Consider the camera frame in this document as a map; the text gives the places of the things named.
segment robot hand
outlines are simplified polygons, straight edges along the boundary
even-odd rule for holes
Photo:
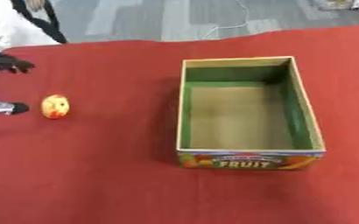
[[[28,106],[22,102],[2,102],[0,101],[0,114],[18,115],[29,110]]]
[[[17,59],[13,56],[0,53],[0,71],[1,70],[8,70],[14,74],[21,72],[21,73],[28,73],[29,69],[34,68],[35,66],[26,61]]]
[[[0,71],[8,70],[12,73],[28,73],[29,69],[35,67],[32,63],[17,59],[13,56],[0,53]],[[29,110],[28,106],[22,102],[2,102],[0,101],[0,114],[18,115]]]

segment red cloth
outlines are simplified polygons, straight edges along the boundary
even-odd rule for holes
[[[0,224],[359,224],[359,27],[186,43],[12,49],[0,75]],[[293,55],[327,155],[306,171],[188,170],[174,151],[183,59]],[[51,121],[43,97],[71,113]]]

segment open box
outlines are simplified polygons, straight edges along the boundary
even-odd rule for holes
[[[295,59],[185,60],[177,152],[189,168],[292,170],[322,157]]]

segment floor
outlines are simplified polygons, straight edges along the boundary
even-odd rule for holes
[[[71,42],[224,39],[278,30],[359,25],[359,10],[321,11],[315,0],[51,1]],[[213,30],[245,22],[239,28]]]

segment cable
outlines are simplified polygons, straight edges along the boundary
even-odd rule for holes
[[[206,39],[213,32],[218,32],[219,30],[241,28],[241,27],[244,27],[245,25],[248,24],[249,17],[250,17],[250,10],[243,3],[241,3],[240,0],[236,0],[236,2],[238,3],[238,5],[241,8],[243,8],[243,12],[245,12],[245,21],[244,21],[244,23],[243,24],[238,24],[238,25],[232,25],[232,26],[216,26],[211,31],[209,31],[206,35],[204,35],[204,37],[202,37],[202,39]]]

